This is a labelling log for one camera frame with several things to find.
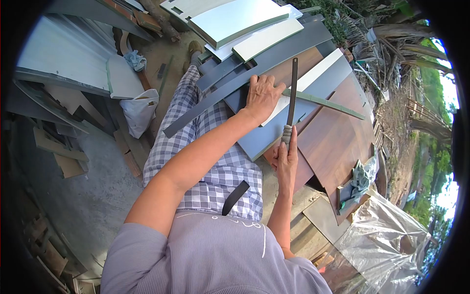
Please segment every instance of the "lavender shirt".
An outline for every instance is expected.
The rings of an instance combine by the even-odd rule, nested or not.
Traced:
[[[126,223],[108,251],[102,293],[331,293],[307,259],[284,259],[273,233],[246,219],[185,211],[166,238]]]

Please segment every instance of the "cloth-wrapped handle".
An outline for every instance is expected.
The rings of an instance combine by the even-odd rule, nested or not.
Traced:
[[[292,137],[292,126],[285,125],[282,133],[281,142],[286,143],[287,154],[289,154],[290,138]]]

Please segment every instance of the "hand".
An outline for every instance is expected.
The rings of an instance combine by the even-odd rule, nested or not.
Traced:
[[[271,167],[277,172],[279,192],[289,193],[289,195],[294,192],[297,162],[297,128],[293,126],[289,153],[287,153],[286,143],[284,142],[281,142],[281,145],[274,148]]]
[[[246,98],[245,109],[256,120],[258,125],[269,118],[276,107],[281,93],[286,89],[284,83],[274,88],[274,76],[252,75],[250,78],[250,89]]]

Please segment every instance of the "checkered pants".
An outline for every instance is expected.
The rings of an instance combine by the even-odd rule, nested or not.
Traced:
[[[223,101],[207,109],[198,118],[187,124],[171,138],[163,129],[178,117],[204,99],[208,92],[201,93],[196,86],[200,78],[195,65],[191,65],[181,78],[162,121],[155,144],[143,170],[143,185],[147,186],[152,177],[186,145],[209,132],[227,120],[226,105]],[[263,214],[261,199],[261,170],[236,143],[217,161],[207,174],[191,189],[186,191],[178,210],[197,210],[222,214],[225,199],[245,180],[250,188],[233,206],[228,215],[259,222]]]

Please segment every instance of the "sky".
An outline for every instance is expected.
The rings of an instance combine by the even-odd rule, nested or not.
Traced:
[[[437,46],[437,48],[445,52],[444,48],[441,46],[439,41],[433,40],[433,43]],[[447,66],[451,68],[451,64],[448,61],[445,60],[440,60],[438,59],[438,62],[444,66]],[[454,75],[448,74],[449,77],[452,79],[454,78]],[[444,101],[446,102],[446,108],[449,109],[449,105],[452,103],[456,106],[456,108],[459,108],[459,103],[457,102],[457,89],[455,88],[455,85],[452,83],[451,80],[445,78],[445,77],[440,77],[440,81],[443,87],[443,93],[444,93]],[[442,192],[436,197],[436,203],[437,205],[441,207],[447,208],[446,215],[444,216],[445,219],[448,218],[453,218],[455,214],[455,202],[457,201],[457,194],[459,192],[459,186],[457,185],[457,182],[451,182],[449,185],[448,189],[446,190],[447,185],[445,184],[442,187]]]

